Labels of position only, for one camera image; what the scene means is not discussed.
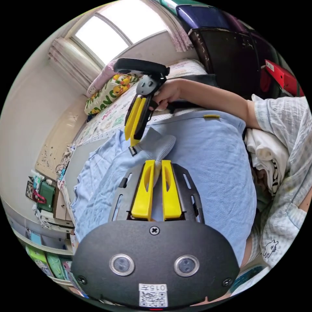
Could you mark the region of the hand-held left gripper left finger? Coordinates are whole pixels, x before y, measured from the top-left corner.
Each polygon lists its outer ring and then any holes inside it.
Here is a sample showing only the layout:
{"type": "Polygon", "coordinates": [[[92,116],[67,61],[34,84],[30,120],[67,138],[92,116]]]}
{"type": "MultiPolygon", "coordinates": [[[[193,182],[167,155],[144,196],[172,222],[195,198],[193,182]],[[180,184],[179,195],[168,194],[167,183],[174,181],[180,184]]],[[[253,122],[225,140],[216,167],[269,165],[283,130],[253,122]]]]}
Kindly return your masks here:
{"type": "Polygon", "coordinates": [[[151,221],[155,160],[145,162],[137,184],[131,215],[135,219],[151,221]]]}

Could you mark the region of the person's right hand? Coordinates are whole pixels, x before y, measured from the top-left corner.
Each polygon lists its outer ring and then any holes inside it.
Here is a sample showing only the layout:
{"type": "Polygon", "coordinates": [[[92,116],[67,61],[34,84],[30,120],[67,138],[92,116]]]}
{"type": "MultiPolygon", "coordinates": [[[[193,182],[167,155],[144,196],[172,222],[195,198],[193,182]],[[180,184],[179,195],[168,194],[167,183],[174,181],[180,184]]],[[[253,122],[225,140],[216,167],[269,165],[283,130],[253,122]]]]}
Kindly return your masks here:
{"type": "Polygon", "coordinates": [[[157,107],[155,109],[150,107],[150,110],[163,111],[167,108],[169,103],[180,99],[181,82],[182,79],[166,81],[152,98],[157,104],[157,107]]]}

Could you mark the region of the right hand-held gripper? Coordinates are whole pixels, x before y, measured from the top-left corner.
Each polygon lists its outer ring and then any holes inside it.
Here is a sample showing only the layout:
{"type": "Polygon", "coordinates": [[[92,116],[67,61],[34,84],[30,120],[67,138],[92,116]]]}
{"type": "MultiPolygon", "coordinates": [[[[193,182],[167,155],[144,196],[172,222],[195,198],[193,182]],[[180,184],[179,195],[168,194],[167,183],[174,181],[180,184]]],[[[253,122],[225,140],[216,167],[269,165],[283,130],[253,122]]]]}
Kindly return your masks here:
{"type": "Polygon", "coordinates": [[[150,110],[150,107],[154,109],[157,107],[152,98],[166,82],[170,67],[146,66],[142,73],[144,77],[136,88],[136,93],[140,97],[133,99],[125,119],[125,139],[130,139],[132,147],[142,138],[145,127],[153,115],[154,110],[150,110]]]}

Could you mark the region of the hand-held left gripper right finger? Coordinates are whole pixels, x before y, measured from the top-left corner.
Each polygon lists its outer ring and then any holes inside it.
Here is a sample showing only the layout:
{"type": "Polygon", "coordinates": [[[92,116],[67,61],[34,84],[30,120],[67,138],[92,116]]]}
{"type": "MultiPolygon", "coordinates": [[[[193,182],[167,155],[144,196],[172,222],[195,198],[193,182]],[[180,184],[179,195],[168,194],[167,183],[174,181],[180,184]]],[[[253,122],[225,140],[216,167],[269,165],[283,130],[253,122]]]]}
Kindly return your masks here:
{"type": "Polygon", "coordinates": [[[162,202],[164,221],[181,218],[182,210],[170,160],[162,160],[162,202]]]}

